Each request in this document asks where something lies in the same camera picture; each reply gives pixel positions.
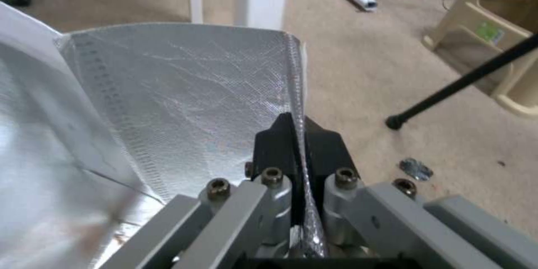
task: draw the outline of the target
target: bolt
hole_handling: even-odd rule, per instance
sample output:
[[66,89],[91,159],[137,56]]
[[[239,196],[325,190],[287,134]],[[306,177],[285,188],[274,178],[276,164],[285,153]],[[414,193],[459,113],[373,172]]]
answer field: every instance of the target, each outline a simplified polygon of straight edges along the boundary
[[207,183],[207,198],[210,200],[225,200],[230,196],[230,183],[227,179],[217,177]]
[[268,167],[261,172],[261,183],[269,188],[282,185],[282,171],[277,167]]
[[351,168],[338,168],[335,172],[335,185],[340,189],[354,189],[357,187],[357,173]]
[[409,179],[395,179],[392,181],[392,185],[403,194],[409,196],[409,198],[415,199],[415,196],[417,195],[417,187],[415,183],[409,181]]
[[250,178],[252,178],[253,174],[254,174],[254,163],[245,162],[245,177],[250,179]]

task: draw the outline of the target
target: beige carpet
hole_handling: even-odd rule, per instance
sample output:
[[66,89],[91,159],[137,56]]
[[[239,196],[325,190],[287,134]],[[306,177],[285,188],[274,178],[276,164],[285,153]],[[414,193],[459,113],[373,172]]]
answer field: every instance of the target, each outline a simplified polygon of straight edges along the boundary
[[[441,0],[377,1],[365,13],[347,0],[288,0],[285,30],[307,43],[307,114],[342,134],[367,184],[404,177],[396,164],[412,156],[435,172],[417,184],[427,198],[462,194],[538,239],[538,121],[471,87],[388,130],[386,116],[459,74],[419,41],[444,15]],[[188,21],[187,0],[34,0],[25,11],[62,31]],[[205,0],[204,14],[230,24],[232,0]]]

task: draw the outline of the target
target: gray metal frame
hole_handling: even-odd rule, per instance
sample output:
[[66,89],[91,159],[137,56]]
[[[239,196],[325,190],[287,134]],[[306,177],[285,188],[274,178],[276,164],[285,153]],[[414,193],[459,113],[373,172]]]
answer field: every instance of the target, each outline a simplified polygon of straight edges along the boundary
[[[413,258],[424,268],[500,268],[391,184],[345,190],[331,182],[325,181],[324,209],[339,212],[380,256]],[[331,228],[342,225],[324,221],[325,231],[338,235]]]
[[424,209],[504,268],[538,268],[538,245],[461,196],[442,198]]
[[209,206],[177,195],[142,227],[101,269],[169,268],[211,219]]
[[253,257],[277,214],[265,185],[243,181],[173,269],[231,268]]

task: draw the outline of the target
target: silver foil material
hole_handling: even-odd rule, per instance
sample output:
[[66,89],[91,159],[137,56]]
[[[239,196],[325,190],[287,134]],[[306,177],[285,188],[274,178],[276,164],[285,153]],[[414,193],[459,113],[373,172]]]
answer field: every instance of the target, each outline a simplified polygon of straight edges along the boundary
[[38,31],[34,45],[0,33],[0,268],[84,268],[161,204]]
[[[208,179],[237,184],[254,134],[292,112],[304,169],[300,42],[268,30],[136,24],[71,34],[62,55],[94,106],[164,200]],[[303,244],[325,256],[309,186]]]
[[[1,268],[97,267],[161,200],[196,196],[214,177],[237,184],[254,135],[282,112],[306,172],[304,56],[289,34],[111,26],[60,39],[65,62],[13,47],[28,40],[0,39]],[[324,256],[305,195],[302,243]]]

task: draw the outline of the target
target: metal rod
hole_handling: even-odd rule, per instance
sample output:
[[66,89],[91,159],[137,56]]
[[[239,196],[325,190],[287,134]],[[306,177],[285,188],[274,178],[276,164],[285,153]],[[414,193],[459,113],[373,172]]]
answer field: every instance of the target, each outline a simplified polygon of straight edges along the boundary
[[439,90],[433,95],[430,95],[428,98],[417,103],[415,106],[409,108],[408,110],[394,116],[389,116],[388,119],[385,120],[385,124],[390,129],[400,129],[402,125],[407,122],[407,120],[413,118],[417,114],[420,114],[421,112],[427,110],[428,108],[434,106],[442,100],[450,97],[454,93],[459,92],[465,87],[468,87],[474,82],[484,78],[492,72],[503,68],[506,64],[516,60],[517,58],[530,53],[532,50],[536,49],[536,47],[538,47],[538,34],[534,34],[533,36],[521,41],[517,45],[506,50],[505,52],[497,55],[495,58],[492,58],[491,60],[482,64],[480,67],[462,76],[451,84],[446,85],[446,87],[444,87],[443,89]]

